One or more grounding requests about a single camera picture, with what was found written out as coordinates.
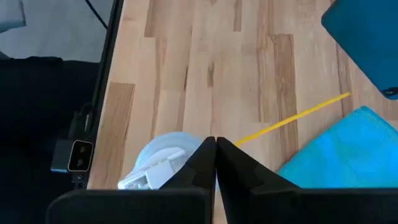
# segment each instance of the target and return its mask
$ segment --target wooden table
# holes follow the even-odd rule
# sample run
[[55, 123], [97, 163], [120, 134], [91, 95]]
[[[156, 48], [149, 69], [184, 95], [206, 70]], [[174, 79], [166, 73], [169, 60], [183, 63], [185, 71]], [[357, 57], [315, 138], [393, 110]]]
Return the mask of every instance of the wooden table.
[[398, 103], [381, 96], [321, 26], [329, 6], [124, 0], [89, 188], [116, 188], [160, 134], [235, 141], [346, 91], [353, 96], [241, 149], [277, 170], [361, 105], [398, 126]]

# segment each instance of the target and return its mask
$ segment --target yellow cable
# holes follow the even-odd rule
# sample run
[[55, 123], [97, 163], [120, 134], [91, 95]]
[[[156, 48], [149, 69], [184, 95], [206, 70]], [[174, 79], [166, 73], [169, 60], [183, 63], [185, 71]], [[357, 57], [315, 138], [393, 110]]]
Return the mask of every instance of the yellow cable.
[[256, 134], [252, 134], [250, 136], [247, 136], [247, 137], [243, 138], [242, 140], [239, 140], [239, 141], [235, 142], [234, 144], [235, 144], [236, 147], [239, 147], [242, 143], [245, 143], [245, 142], [248, 142], [250, 140], [256, 139], [256, 138], [260, 137], [260, 135], [262, 135], [262, 134], [268, 133], [269, 131], [277, 129], [277, 128], [279, 128], [279, 127], [281, 127], [281, 126], [283, 126], [285, 124], [288, 124], [288, 123], [290, 123], [292, 121], [295, 121], [295, 120], [297, 120], [299, 118], [302, 118], [302, 117], [304, 117], [304, 116], [306, 116], [306, 115], [308, 115], [308, 114], [310, 114], [312, 112], [315, 112], [315, 111], [317, 111], [317, 110], [319, 110], [319, 109], [321, 109], [323, 107], [326, 107], [326, 106], [328, 106], [328, 105], [330, 105], [332, 103], [336, 103], [337, 101], [340, 101], [343, 98], [346, 98], [347, 96], [350, 96], [350, 95], [351, 95], [351, 93], [344, 93], [344, 94], [342, 94], [340, 96], [337, 96], [336, 98], [333, 98], [333, 99], [328, 100], [326, 102], [320, 103], [319, 105], [316, 105], [315, 107], [313, 107], [311, 109], [305, 110], [305, 111], [303, 111], [303, 112], [301, 112], [299, 114], [296, 114], [296, 115], [291, 116], [291, 117], [289, 117], [289, 118], [287, 118], [287, 119], [285, 119], [283, 121], [280, 121], [280, 122], [278, 122], [278, 123], [276, 123], [276, 124], [274, 124], [272, 126], [269, 126], [268, 128], [263, 129], [263, 130], [259, 131]]

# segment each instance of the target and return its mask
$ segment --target white plastic object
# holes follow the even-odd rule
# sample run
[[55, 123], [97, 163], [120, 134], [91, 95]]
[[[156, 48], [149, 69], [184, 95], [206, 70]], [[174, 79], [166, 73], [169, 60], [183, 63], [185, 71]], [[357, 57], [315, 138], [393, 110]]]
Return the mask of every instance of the white plastic object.
[[188, 133], [168, 133], [153, 139], [139, 154], [133, 170], [118, 189], [159, 189], [198, 149], [201, 139]]

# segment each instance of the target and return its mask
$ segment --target blue towel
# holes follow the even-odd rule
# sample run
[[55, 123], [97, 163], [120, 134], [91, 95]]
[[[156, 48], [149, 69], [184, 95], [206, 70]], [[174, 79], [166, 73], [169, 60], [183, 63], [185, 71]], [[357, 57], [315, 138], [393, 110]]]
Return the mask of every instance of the blue towel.
[[398, 132], [364, 106], [313, 140], [278, 173], [302, 188], [398, 187]]

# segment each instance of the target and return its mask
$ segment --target gray floor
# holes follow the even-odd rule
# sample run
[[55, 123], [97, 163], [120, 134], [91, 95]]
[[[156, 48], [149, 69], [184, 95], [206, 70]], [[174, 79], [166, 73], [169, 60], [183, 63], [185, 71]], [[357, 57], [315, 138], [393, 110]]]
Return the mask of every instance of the gray floor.
[[[12, 58], [53, 56], [99, 62], [106, 30], [84, 0], [22, 0], [26, 26], [0, 34], [0, 52]], [[113, 0], [91, 0], [108, 23]]]

